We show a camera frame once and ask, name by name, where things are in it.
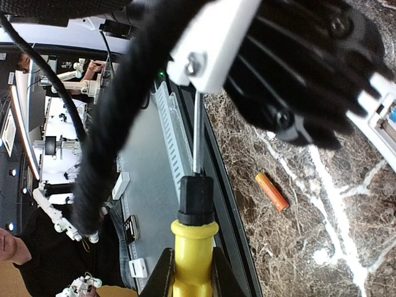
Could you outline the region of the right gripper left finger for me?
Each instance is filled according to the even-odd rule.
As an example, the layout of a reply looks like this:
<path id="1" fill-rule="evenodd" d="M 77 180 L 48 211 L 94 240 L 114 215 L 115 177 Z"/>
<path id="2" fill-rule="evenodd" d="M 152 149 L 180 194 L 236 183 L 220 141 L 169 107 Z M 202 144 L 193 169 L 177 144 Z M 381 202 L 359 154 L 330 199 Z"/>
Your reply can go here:
<path id="1" fill-rule="evenodd" d="M 140 297 L 172 296 L 174 283 L 174 250 L 165 248 L 148 280 Z"/>

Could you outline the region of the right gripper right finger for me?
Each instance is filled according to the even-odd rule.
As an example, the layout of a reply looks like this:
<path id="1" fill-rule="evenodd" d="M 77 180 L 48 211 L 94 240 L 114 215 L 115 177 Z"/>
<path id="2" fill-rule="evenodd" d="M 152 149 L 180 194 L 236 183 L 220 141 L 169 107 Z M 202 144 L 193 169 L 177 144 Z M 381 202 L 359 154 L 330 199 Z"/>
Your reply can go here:
<path id="1" fill-rule="evenodd" d="M 213 249 L 212 259 L 213 296 L 245 297 L 233 270 L 220 247 Z"/>

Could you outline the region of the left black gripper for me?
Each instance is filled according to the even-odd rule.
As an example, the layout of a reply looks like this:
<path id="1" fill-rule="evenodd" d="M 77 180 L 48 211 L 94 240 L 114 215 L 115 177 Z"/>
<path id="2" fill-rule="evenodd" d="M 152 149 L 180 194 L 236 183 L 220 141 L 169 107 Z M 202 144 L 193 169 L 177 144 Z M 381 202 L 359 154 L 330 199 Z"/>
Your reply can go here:
<path id="1" fill-rule="evenodd" d="M 223 86 L 240 115 L 295 146 L 336 150 L 389 78 L 377 25 L 345 1 L 262 1 Z"/>

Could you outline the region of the yellow handled screwdriver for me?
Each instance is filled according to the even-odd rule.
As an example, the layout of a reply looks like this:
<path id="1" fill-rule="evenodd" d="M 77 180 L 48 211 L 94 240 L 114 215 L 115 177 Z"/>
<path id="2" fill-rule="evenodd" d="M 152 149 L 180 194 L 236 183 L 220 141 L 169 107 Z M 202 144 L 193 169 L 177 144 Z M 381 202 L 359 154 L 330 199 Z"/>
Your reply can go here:
<path id="1" fill-rule="evenodd" d="M 214 236 L 213 179 L 204 171 L 204 94 L 194 100 L 192 175 L 181 178 L 175 235 L 173 296 L 212 296 Z"/>

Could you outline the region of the white remote control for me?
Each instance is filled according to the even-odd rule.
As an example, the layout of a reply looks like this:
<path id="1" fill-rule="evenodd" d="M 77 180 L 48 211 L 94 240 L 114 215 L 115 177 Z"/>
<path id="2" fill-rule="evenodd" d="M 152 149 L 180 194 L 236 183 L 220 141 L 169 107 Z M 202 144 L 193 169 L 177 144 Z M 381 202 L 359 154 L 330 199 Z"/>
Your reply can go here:
<path id="1" fill-rule="evenodd" d="M 378 73 L 370 78 L 371 86 L 380 94 L 378 99 L 362 91 L 358 103 L 366 110 L 365 117 L 347 112 L 348 118 L 366 136 L 392 169 L 395 169 L 395 124 L 389 119 L 395 106 L 395 83 Z"/>

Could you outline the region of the orange battery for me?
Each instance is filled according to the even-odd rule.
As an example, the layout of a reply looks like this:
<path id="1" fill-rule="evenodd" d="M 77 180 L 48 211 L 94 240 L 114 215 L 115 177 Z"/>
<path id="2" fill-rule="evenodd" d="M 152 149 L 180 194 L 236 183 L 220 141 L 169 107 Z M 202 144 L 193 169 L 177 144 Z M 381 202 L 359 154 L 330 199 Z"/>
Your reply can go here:
<path id="1" fill-rule="evenodd" d="M 290 207 L 288 201 L 280 194 L 266 174 L 257 174 L 255 180 L 279 212 L 283 212 Z"/>

